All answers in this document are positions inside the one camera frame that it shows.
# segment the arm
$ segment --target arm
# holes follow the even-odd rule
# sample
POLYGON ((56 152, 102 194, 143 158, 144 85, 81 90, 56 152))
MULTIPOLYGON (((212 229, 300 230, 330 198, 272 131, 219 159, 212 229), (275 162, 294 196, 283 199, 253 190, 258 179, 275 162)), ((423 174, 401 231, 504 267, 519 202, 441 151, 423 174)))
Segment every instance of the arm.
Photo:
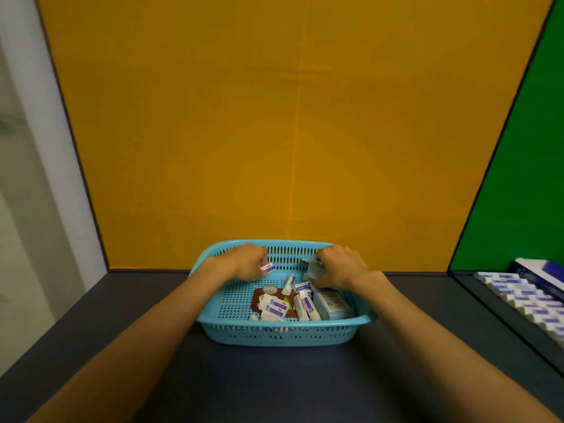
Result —
POLYGON ((233 277, 265 277, 260 267, 266 262, 266 249, 250 244, 206 259, 78 371, 28 423, 130 421, 213 294, 233 277))
POLYGON ((560 422, 512 379, 401 294, 358 252, 334 245, 318 251, 326 269, 319 286, 362 296, 419 364, 450 413, 468 422, 560 422))

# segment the blue plastic basket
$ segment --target blue plastic basket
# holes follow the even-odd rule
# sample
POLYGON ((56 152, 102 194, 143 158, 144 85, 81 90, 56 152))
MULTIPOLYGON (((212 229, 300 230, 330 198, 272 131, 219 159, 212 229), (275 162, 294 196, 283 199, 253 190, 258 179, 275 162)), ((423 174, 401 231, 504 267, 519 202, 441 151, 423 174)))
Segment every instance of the blue plastic basket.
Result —
POLYGON ((220 256, 228 249, 247 242, 265 246, 268 250, 268 262, 274 264, 275 269, 268 273, 266 279, 256 282, 230 280, 215 293, 198 317, 198 322, 212 340, 239 346, 328 346, 349 341, 360 325, 375 318, 375 314, 363 299, 343 291, 343 298, 357 315, 354 318, 307 322, 297 319, 288 319, 286 322, 249 320, 252 313, 259 316, 250 308, 255 289, 266 284, 282 288, 290 273, 295 274, 296 281, 300 281, 307 270, 307 263, 301 259, 312 257, 315 251, 331 244, 295 240, 220 242, 201 254, 192 273, 208 256, 220 256))

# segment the right hand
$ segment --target right hand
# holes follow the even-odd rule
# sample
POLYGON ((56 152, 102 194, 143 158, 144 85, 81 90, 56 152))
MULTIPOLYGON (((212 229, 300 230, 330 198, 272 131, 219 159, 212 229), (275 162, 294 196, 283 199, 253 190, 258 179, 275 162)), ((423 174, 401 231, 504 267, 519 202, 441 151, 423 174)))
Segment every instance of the right hand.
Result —
POLYGON ((321 288, 341 289, 357 292, 372 277, 385 276, 381 272, 371 272, 357 251, 348 246, 332 245, 315 253, 315 258, 325 266, 325 274, 315 280, 321 288))

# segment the hand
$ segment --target hand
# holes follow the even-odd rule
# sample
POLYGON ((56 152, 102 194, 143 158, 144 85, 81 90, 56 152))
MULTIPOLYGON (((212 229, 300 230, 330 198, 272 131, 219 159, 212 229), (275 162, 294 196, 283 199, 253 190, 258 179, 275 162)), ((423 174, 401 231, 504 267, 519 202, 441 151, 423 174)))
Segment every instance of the hand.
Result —
POLYGON ((268 263, 268 252, 264 246, 249 243, 229 249, 217 257, 221 264, 230 268, 231 277, 240 280, 255 280, 266 277, 261 267, 268 263))
POLYGON ((325 266, 325 274, 315 281, 321 288, 359 292, 364 284, 373 281, 373 277, 386 278, 381 272, 368 270, 360 254, 348 246, 322 248, 315 253, 315 258, 325 266))

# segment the white wall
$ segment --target white wall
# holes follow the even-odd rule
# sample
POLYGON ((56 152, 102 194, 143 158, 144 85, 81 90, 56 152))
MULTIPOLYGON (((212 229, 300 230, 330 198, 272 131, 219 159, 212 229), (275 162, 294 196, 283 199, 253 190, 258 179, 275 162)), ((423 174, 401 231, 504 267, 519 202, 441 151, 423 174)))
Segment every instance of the white wall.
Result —
POLYGON ((34 0, 0 0, 0 44, 88 290, 107 270, 34 0))

